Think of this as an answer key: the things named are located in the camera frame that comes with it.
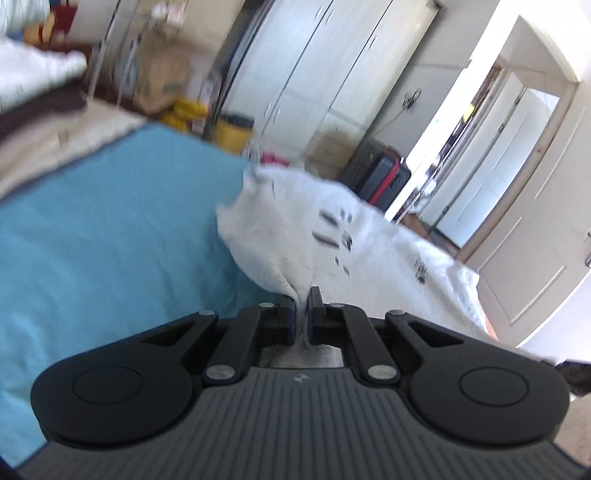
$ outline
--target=round black cover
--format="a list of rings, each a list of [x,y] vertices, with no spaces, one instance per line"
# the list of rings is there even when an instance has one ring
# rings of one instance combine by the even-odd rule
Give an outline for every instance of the round black cover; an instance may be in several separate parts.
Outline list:
[[[410,398],[435,428],[491,446],[549,437],[569,407],[566,383],[548,366],[472,343],[432,349]]]
[[[164,430],[192,393],[189,374],[166,349],[124,343],[49,367],[33,384],[31,406],[47,437],[109,447]]]

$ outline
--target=white cloth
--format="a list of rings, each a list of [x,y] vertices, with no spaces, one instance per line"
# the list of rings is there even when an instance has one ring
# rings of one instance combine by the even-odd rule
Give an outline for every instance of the white cloth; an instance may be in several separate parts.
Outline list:
[[[478,275],[344,185],[289,168],[247,169],[236,203],[218,209],[217,228],[252,280],[300,306],[318,286],[325,303],[378,318],[401,309],[488,339]]]
[[[0,37],[43,22],[48,15],[49,0],[0,0]]]
[[[4,113],[82,76],[86,57],[79,51],[46,52],[0,38],[0,66],[0,113]]]

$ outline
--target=wooden floor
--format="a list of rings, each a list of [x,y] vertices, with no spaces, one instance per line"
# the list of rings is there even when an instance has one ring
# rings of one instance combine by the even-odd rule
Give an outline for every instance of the wooden floor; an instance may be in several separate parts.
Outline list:
[[[457,246],[451,243],[437,230],[432,231],[431,234],[429,234],[426,226],[421,222],[421,220],[418,219],[416,215],[405,215],[400,223],[410,228],[417,235],[422,236],[425,240],[430,241],[436,247],[446,251],[453,258],[456,258],[457,253],[460,251]]]

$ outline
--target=pink object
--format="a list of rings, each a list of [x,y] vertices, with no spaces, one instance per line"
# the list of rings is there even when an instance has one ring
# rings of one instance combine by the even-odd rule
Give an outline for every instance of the pink object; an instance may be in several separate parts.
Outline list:
[[[261,157],[261,165],[267,164],[283,165],[284,167],[289,167],[290,161],[284,158],[279,158],[274,153],[263,152]]]

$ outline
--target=white pillow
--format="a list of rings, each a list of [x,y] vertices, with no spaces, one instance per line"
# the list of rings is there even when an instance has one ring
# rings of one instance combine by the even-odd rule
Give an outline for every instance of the white pillow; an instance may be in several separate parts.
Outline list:
[[[0,37],[41,23],[49,15],[49,0],[0,0]]]
[[[78,51],[45,52],[0,38],[0,66],[0,113],[4,113],[82,76],[86,57]]]

